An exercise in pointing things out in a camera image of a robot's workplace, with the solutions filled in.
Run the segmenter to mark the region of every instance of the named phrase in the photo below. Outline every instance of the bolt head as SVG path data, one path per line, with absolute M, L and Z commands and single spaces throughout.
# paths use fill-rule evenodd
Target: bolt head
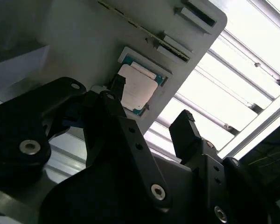
M 211 147 L 211 148 L 214 147 L 214 145 L 213 145 L 210 141 L 206 141 L 206 144 L 207 144 L 209 147 Z
M 154 197 L 160 201 L 165 199 L 166 193 L 165 190 L 159 184 L 153 184 L 151 186 L 151 192 Z

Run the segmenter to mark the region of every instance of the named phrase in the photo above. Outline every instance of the metal bar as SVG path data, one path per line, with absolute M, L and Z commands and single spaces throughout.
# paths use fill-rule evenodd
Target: metal bar
M 257 8 L 268 20 L 272 21 L 280 28 L 280 13 L 266 0 L 248 0 L 255 8 Z
M 38 212 L 0 191 L 0 213 L 23 224 L 36 224 Z
M 220 63 L 222 63 L 224 66 L 226 66 L 228 69 L 230 69 L 231 71 L 233 71 L 236 75 L 238 75 L 239 77 L 241 77 L 243 80 L 245 80 L 245 82 L 247 82 L 249 85 L 251 85 L 252 87 L 254 87 L 257 91 L 261 92 L 266 98 L 270 99 L 271 101 L 274 100 L 274 97 L 271 96 L 270 94 L 268 94 L 267 92 L 263 91 L 261 88 L 259 88 L 256 84 L 254 84 L 253 82 L 251 82 L 248 78 L 246 78 L 240 71 L 238 71 L 236 68 L 234 68 L 229 62 L 227 62 L 226 60 L 224 60 L 220 55 L 218 55 L 216 52 L 214 52 L 213 50 L 209 49 L 208 50 L 208 54 L 211 55 L 213 58 L 215 58 L 217 61 L 219 61 Z
M 166 127 L 166 128 L 169 128 L 171 124 L 168 124 L 167 122 L 165 122 L 164 120 L 160 119 L 160 118 L 157 118 L 155 120 L 155 122 L 159 123 L 160 125 Z
M 175 161 L 175 162 L 178 162 L 178 163 L 181 162 L 181 159 L 177 158 L 176 156 L 172 155 L 171 153 L 165 151 L 164 149 L 162 149 L 162 148 L 156 146 L 155 144 L 153 144 L 153 143 L 151 143 L 151 142 L 147 142 L 147 146 L 148 146 L 150 149 L 152 149 L 152 150 L 154 150 L 154 151 L 156 151 L 156 152 L 158 152 L 158 153 L 161 153 L 162 155 L 164 155 L 164 156 L 166 156 L 166 157 L 172 159 L 172 160 Z
M 218 118 L 212 116 L 210 113 L 207 113 L 206 111 L 204 111 L 203 109 L 201 109 L 199 106 L 197 106 L 196 104 L 192 103 L 190 100 L 188 100 L 187 98 L 185 98 L 184 96 L 182 96 L 179 93 L 176 93 L 174 95 L 174 98 L 176 100 L 178 100 L 179 102 L 185 104 L 187 107 L 191 108 L 192 110 L 194 110 L 195 112 L 201 114 L 202 116 L 204 116 L 205 118 L 207 118 L 209 121 L 215 123 L 216 125 L 222 127 L 223 129 L 225 129 L 226 131 L 232 133 L 233 135 L 236 135 L 239 133 L 238 130 L 234 129 L 233 127 L 229 126 L 228 124 L 222 122 L 221 120 L 219 120 Z
M 162 139 L 164 139 L 164 140 L 166 140 L 166 141 L 172 142 L 171 139 L 169 139 L 169 138 L 167 138 L 166 136 L 164 136 L 164 135 L 158 133 L 157 131 L 155 131 L 155 130 L 153 130 L 153 129 L 151 129 L 151 128 L 149 128 L 148 130 L 149 130 L 150 132 L 152 132 L 152 133 L 158 135 L 160 138 L 162 138 Z
M 252 108 L 253 104 L 249 103 L 247 100 L 245 100 L 243 97 L 235 93 L 232 89 L 230 89 L 228 86 L 224 85 L 223 83 L 220 82 L 220 80 L 216 79 L 212 75 L 210 75 L 208 72 L 206 72 L 204 69 L 200 68 L 199 65 L 196 66 L 195 71 L 198 72 L 200 75 L 204 76 L 208 80 L 210 80 L 214 85 L 218 86 L 222 90 L 224 90 L 226 93 L 229 95 L 233 96 L 235 99 L 240 101 L 242 104 L 245 106 Z
M 262 133 L 270 124 L 272 124 L 278 117 L 280 117 L 280 108 L 276 110 L 271 116 L 269 116 L 261 125 L 255 128 L 244 140 L 242 140 L 233 150 L 231 150 L 227 156 L 235 156 L 240 150 L 242 150 L 247 144 L 255 139 L 260 133 Z
M 229 33 L 227 30 L 223 30 L 221 33 L 221 37 L 226 39 L 229 43 L 231 43 L 235 48 L 240 50 L 244 55 L 246 55 L 250 60 L 255 63 L 260 63 L 263 71 L 270 74 L 278 85 L 280 85 L 280 74 L 272 68 L 269 64 L 263 61 L 259 56 L 257 56 L 251 49 L 246 47 L 241 41 L 239 41 L 235 36 Z

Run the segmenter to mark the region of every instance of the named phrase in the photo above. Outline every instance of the slot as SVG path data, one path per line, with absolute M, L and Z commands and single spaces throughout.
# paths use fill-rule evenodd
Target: slot
M 108 6 L 106 6 L 103 2 L 100 2 L 100 1 L 98 1 L 98 3 L 100 4 L 100 5 L 102 5 L 103 7 L 105 7 L 106 9 L 110 9 Z
M 132 22 L 130 22 L 130 21 L 128 21 L 128 23 L 130 23 L 133 27 L 138 28 L 134 23 L 132 23 Z
M 183 55 L 177 54 L 171 48 L 167 47 L 166 45 L 160 44 L 158 47 L 158 51 L 164 54 L 165 56 L 169 57 L 175 62 L 179 62 L 182 60 L 183 62 L 188 62 L 189 58 L 184 57 Z
M 201 19 L 203 22 L 205 22 L 210 27 L 214 27 L 216 24 L 216 21 L 214 21 L 212 18 L 210 18 L 207 14 L 205 14 L 203 11 L 201 11 L 199 8 L 197 8 L 195 5 L 188 1 L 183 1 L 183 3 L 186 5 L 186 8 L 191 11 L 195 16 L 197 16 L 199 19 Z
M 117 8 L 114 8 L 117 12 L 119 12 L 120 14 L 124 15 L 123 12 L 119 11 Z

